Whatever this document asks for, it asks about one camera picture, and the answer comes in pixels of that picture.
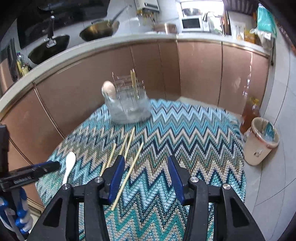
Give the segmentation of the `blue white gloved left hand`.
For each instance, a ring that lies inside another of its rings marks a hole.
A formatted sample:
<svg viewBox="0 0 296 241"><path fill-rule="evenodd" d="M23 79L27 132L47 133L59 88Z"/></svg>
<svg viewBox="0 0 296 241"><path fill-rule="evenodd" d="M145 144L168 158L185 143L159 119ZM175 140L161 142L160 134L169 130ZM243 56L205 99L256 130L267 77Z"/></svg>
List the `blue white gloved left hand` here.
<svg viewBox="0 0 296 241"><path fill-rule="evenodd" d="M1 221L15 240L26 240L33 227L33 218L25 190L20 187L11 192L1 191Z"/></svg>

